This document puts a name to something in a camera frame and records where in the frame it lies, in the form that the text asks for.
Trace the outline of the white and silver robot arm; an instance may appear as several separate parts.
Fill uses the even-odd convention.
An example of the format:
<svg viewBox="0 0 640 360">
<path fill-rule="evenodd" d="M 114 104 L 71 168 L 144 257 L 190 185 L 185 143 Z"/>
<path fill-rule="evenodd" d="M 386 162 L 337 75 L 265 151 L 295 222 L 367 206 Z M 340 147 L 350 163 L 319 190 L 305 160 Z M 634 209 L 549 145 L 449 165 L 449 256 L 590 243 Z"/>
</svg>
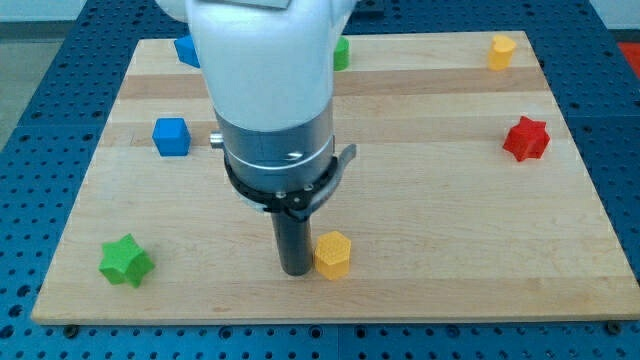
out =
<svg viewBox="0 0 640 360">
<path fill-rule="evenodd" d="M 334 50 L 356 0 L 157 0 L 188 25 L 237 192 L 298 217 L 335 191 Z"/>
</svg>

